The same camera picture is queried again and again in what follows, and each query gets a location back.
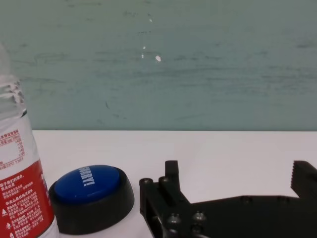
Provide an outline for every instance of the white table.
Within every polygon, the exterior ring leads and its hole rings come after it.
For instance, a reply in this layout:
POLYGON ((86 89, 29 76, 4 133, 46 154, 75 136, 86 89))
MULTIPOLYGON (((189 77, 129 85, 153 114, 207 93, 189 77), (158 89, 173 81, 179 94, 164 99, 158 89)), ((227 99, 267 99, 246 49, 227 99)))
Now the white table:
POLYGON ((290 188, 293 161, 317 167, 317 132, 34 131, 34 136, 48 186, 94 164, 121 168, 131 181, 130 214, 82 238, 151 238, 139 213, 139 179, 157 181, 166 160, 179 161, 181 189, 190 202, 246 194, 296 196, 290 188))

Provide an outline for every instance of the white spot on wall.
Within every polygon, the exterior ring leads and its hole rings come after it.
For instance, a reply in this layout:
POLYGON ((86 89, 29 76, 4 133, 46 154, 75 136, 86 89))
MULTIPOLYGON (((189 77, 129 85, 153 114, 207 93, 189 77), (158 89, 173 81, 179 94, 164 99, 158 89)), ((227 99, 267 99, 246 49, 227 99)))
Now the white spot on wall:
POLYGON ((155 59, 158 61, 158 62, 161 62, 162 61, 162 58, 160 56, 155 56, 155 59))

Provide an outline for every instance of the red label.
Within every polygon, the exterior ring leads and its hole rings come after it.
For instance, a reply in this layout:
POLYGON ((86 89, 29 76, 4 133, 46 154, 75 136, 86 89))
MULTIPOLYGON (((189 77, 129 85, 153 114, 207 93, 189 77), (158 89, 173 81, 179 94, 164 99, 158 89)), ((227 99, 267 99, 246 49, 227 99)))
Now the red label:
POLYGON ((54 214, 40 160, 0 180, 1 238, 34 238, 53 222, 54 214))

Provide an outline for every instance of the blue button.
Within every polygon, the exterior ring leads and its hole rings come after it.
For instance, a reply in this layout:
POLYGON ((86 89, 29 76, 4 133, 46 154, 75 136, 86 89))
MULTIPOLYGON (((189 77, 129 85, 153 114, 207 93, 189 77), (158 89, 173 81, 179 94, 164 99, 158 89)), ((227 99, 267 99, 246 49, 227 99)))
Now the blue button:
POLYGON ((94 165, 73 170, 55 184, 60 202, 83 204, 100 200, 120 186, 120 174, 115 167, 94 165))

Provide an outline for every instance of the teal wall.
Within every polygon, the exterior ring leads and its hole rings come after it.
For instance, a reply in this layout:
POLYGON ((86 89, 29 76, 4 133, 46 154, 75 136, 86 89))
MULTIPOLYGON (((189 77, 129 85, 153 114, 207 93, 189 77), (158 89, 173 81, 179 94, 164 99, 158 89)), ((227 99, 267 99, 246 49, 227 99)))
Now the teal wall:
POLYGON ((316 0, 0 0, 0 41, 36 129, 317 130, 316 0))

